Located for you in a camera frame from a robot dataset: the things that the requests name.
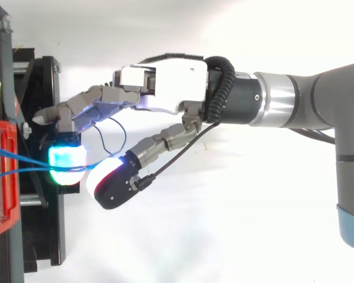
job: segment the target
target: white background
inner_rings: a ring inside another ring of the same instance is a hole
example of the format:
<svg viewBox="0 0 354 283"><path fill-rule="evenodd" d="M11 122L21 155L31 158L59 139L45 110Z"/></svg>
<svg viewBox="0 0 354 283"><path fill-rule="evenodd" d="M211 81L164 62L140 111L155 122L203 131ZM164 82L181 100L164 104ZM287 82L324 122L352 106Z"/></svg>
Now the white background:
<svg viewBox="0 0 354 283"><path fill-rule="evenodd" d="M63 65L64 99L164 52L309 75L354 62L354 0L3 0L15 47ZM124 111L126 148L179 117ZM99 124L115 150L122 134ZM89 161L105 156L83 135ZM175 153L164 154L154 172ZM354 282L337 222L335 150L285 129L223 125L118 209L65 197L67 259L32 282Z"/></svg>

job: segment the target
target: metal rod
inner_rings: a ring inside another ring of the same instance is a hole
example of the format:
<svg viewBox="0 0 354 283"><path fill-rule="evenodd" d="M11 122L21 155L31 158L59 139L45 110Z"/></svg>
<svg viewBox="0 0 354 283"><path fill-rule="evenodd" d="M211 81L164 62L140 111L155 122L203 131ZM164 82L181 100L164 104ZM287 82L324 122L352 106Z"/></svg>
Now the metal rod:
<svg viewBox="0 0 354 283"><path fill-rule="evenodd" d="M13 74L21 75L26 73L29 62L15 62L13 63Z"/></svg>
<svg viewBox="0 0 354 283"><path fill-rule="evenodd" d="M41 205L41 199L38 195L21 195L19 197L19 204L21 206L37 206Z"/></svg>

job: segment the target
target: red container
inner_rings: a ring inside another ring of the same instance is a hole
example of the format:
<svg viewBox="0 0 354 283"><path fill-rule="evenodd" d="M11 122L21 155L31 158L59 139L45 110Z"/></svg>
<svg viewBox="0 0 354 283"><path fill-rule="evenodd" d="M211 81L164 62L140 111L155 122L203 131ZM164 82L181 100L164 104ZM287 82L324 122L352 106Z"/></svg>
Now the red container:
<svg viewBox="0 0 354 283"><path fill-rule="evenodd" d="M16 125L0 121L0 148L17 154ZM0 156L0 173L17 168L17 160ZM8 230L19 219L18 186L18 174L0 178L0 233Z"/></svg>

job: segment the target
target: blue light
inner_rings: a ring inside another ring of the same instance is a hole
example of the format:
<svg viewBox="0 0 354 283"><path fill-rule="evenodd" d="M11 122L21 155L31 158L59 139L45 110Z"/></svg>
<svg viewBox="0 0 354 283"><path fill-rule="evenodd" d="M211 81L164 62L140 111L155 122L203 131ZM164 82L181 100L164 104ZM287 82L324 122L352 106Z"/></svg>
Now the blue light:
<svg viewBox="0 0 354 283"><path fill-rule="evenodd" d="M51 166L74 167L87 164L87 151L84 146L53 146L48 149L48 162ZM84 172L50 171L52 179L59 185L73 185L84 176Z"/></svg>

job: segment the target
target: bolt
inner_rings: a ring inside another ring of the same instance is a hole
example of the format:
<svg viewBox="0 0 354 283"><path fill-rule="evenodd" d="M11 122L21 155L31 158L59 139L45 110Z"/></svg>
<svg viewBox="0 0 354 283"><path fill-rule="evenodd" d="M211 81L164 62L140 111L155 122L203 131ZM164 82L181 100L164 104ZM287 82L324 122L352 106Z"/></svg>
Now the bolt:
<svg viewBox="0 0 354 283"><path fill-rule="evenodd" d="M29 127L29 124L26 122L22 124L22 135L25 140L29 139L31 133L32 133L32 129Z"/></svg>
<svg viewBox="0 0 354 283"><path fill-rule="evenodd" d="M0 29L3 32L6 32L7 34L10 34L13 32L13 30L11 29L11 22L9 21L8 16L4 16L2 18L2 20L0 21Z"/></svg>
<svg viewBox="0 0 354 283"><path fill-rule="evenodd" d="M54 65L54 71L55 73L57 74L60 74L61 73L61 64L59 62L55 63Z"/></svg>

